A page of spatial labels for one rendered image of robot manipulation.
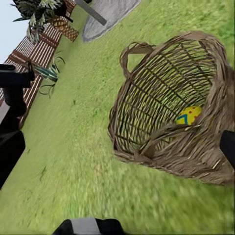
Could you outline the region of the wicker basket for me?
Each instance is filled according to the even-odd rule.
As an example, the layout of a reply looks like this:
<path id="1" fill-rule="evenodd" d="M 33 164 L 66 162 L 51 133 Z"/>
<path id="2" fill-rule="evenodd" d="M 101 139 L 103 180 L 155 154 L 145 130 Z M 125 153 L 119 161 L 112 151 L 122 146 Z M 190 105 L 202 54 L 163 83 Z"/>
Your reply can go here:
<path id="1" fill-rule="evenodd" d="M 195 41 L 199 44 L 191 44 Z M 136 44 L 129 49 L 134 43 Z M 199 180 L 203 184 L 212 183 L 223 187 L 234 185 L 235 169 L 219 147 L 224 130 L 235 132 L 235 72 L 228 61 L 225 45 L 214 35 L 193 30 L 160 43 L 155 49 L 151 47 L 156 45 L 149 45 L 146 41 L 133 41 L 131 44 L 123 49 L 120 55 L 120 65 L 126 80 L 109 113 L 108 136 L 112 140 L 116 158 L 126 164 L 148 166 L 178 177 Z M 178 46 L 163 54 L 164 50 L 174 44 Z M 183 46 L 190 44 L 192 46 Z M 201 47 L 186 50 L 198 45 Z M 204 52 L 196 51 L 199 49 Z M 194 51 L 206 55 L 191 56 L 189 52 Z M 129 53 L 147 54 L 132 72 L 127 69 Z M 182 54 L 187 55 L 178 57 Z M 173 56 L 176 57 L 169 60 Z M 189 58 L 183 59 L 186 56 Z M 194 60 L 201 56 L 205 58 Z M 160 67 L 162 68 L 154 73 Z M 209 69 L 202 70 L 201 67 Z M 196 68 L 199 70 L 190 72 Z M 172 69 L 175 70 L 163 80 Z M 177 73 L 172 75 L 175 71 Z M 180 75 L 174 78 L 177 74 Z M 167 85 L 172 78 L 175 80 Z M 207 81 L 194 86 L 202 80 Z M 165 85 L 166 88 L 160 92 Z M 211 85 L 211 89 L 206 87 L 198 90 L 206 85 Z M 192 91 L 196 92 L 193 94 L 199 95 L 186 102 L 187 99 L 184 98 L 193 95 L 189 95 L 192 91 L 183 98 L 180 95 L 189 86 L 192 87 L 188 90 L 194 89 Z M 200 93 L 209 90 L 207 94 Z M 145 94 L 140 100 L 142 93 Z M 148 96 L 143 102 L 146 94 Z M 174 95 L 176 96 L 170 102 Z M 169 108 L 166 104 L 171 104 L 177 97 L 181 100 L 171 110 L 173 107 Z M 186 106 L 203 99 L 206 101 L 201 106 L 203 109 L 191 125 L 176 123 L 176 118 Z M 128 107 L 125 113 L 126 105 Z M 139 118 L 134 125 L 139 111 Z M 150 118 L 152 120 L 149 133 Z M 121 136 L 124 122 L 123 134 L 126 130 L 126 138 L 125 134 Z"/>

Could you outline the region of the easter egg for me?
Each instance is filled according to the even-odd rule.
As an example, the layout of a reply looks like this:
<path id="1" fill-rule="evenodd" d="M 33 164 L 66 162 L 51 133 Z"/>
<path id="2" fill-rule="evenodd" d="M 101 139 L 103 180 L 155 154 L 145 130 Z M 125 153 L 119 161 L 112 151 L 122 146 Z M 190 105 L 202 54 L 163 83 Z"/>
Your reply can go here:
<path id="1" fill-rule="evenodd" d="M 201 113 L 201 106 L 186 106 L 176 118 L 176 123 L 186 123 L 191 125 Z"/>

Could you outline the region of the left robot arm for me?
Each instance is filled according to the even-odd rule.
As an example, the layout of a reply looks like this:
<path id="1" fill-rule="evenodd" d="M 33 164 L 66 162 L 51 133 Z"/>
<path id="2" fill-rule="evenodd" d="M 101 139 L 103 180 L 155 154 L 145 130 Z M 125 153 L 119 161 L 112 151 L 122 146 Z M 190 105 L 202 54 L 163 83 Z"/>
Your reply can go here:
<path id="1" fill-rule="evenodd" d="M 17 66 L 0 64 L 0 89 L 4 101 L 0 106 L 0 136 L 19 130 L 21 120 L 18 118 L 27 111 L 23 90 L 31 87 L 35 72 L 30 60 L 28 71 L 17 74 Z"/>

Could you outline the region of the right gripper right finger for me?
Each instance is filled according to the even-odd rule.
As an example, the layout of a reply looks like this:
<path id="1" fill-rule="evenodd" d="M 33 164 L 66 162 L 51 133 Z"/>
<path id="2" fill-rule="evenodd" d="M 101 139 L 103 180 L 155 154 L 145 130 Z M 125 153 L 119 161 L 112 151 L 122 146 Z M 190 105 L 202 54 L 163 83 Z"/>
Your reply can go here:
<path id="1" fill-rule="evenodd" d="M 235 132 L 224 130 L 220 139 L 219 147 L 235 169 Z"/>

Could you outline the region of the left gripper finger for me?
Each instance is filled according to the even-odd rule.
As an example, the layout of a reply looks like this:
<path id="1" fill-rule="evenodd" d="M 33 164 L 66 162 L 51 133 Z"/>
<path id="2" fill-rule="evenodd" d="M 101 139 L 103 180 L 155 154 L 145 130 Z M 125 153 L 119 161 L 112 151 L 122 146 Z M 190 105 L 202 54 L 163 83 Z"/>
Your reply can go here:
<path id="1" fill-rule="evenodd" d="M 28 71 L 22 73 L 23 76 L 29 76 L 29 80 L 32 82 L 35 80 L 35 72 L 30 60 L 28 60 Z"/>

